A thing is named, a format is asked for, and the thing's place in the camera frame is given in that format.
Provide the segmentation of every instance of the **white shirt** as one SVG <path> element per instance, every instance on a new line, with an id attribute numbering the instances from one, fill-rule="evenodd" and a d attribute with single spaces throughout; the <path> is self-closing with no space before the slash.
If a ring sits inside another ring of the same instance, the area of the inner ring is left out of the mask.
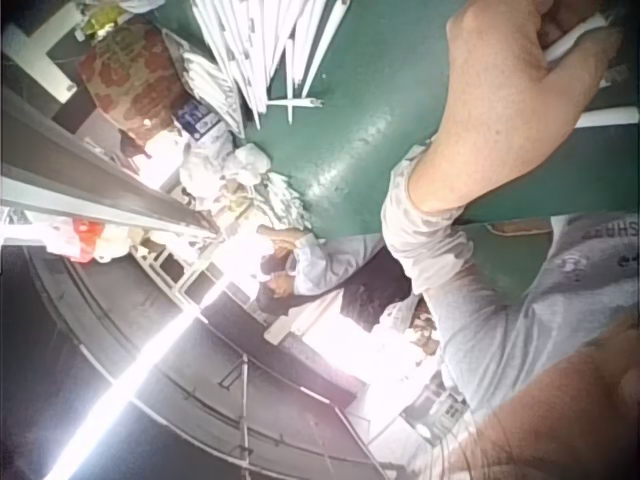
<path id="1" fill-rule="evenodd" d="M 296 241 L 293 291 L 319 295 L 339 285 L 367 263 L 384 245 L 382 235 L 318 240 L 309 233 Z"/>

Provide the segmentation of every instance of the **white plastic bag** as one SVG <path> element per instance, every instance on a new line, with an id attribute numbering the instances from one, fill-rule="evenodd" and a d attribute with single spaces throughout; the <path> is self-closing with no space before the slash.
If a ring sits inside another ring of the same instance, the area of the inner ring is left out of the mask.
<path id="1" fill-rule="evenodd" d="M 207 141 L 190 142 L 180 167 L 180 183 L 196 198 L 197 209 L 213 203 L 224 185 L 224 169 L 233 154 L 233 140 L 226 127 L 215 127 Z"/>
<path id="2" fill-rule="evenodd" d="M 271 168 L 271 160 L 266 153 L 253 143 L 240 147 L 227 158 L 224 175 L 237 180 L 246 187 L 262 181 L 262 175 Z"/>

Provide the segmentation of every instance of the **green table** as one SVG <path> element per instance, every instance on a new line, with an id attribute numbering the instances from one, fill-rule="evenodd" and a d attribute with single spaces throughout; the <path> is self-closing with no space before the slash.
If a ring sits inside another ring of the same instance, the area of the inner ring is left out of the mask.
<path id="1" fill-rule="evenodd" d="M 272 107 L 262 130 L 247 129 L 273 169 L 288 175 L 324 237 L 380 230 L 389 172 L 438 128 L 447 89 L 446 20 L 462 0 L 354 0 L 320 67 L 310 96 L 322 109 Z M 185 37 L 201 34 L 188 0 L 168 0 L 155 20 Z M 632 78 L 602 90 L 590 108 L 638 103 L 633 32 L 621 57 Z M 272 85 L 283 98 L 283 73 Z M 631 209 L 638 205 L 637 126 L 576 131 L 543 167 L 486 195 L 462 222 Z"/>

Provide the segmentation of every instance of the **red floral bag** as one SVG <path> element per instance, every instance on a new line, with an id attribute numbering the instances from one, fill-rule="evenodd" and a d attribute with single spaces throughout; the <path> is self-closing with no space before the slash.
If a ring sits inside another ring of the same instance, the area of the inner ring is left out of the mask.
<path id="1" fill-rule="evenodd" d="M 94 45 L 78 70 L 98 108 L 141 145 L 171 127 L 188 98 L 162 33 L 139 17 Z"/>

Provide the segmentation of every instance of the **gray sweatshirt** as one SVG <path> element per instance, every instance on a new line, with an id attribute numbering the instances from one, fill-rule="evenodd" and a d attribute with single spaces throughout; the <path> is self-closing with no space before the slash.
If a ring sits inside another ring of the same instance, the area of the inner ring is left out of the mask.
<path id="1" fill-rule="evenodd" d="M 425 296 L 451 375 L 482 418 L 536 375 L 637 311 L 638 214 L 552 218 L 553 245 L 538 277 L 505 304 L 471 260 L 473 246 L 452 226 L 462 208 L 425 214 L 410 202 L 415 162 L 392 172 L 382 209 L 391 253 Z"/>

